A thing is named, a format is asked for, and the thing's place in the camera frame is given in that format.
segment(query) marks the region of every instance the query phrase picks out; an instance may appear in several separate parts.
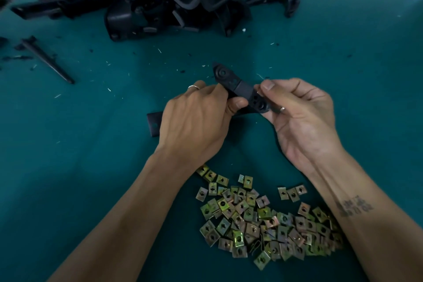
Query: ring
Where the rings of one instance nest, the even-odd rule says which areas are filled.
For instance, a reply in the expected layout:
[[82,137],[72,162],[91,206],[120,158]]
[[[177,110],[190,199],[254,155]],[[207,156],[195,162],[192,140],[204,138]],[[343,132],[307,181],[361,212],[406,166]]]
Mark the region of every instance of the ring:
[[195,86],[195,85],[188,86],[188,89],[190,89],[190,87],[195,87],[196,89],[200,90],[200,88],[198,88],[198,86]]

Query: forearm tattoo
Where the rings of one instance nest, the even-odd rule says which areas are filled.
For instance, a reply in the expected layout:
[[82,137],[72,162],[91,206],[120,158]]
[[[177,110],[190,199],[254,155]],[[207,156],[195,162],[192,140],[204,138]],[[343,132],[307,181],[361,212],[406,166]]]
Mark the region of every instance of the forearm tattoo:
[[367,203],[359,195],[353,197],[352,199],[336,202],[336,206],[342,217],[354,216],[362,214],[362,212],[368,213],[373,210],[373,206]]

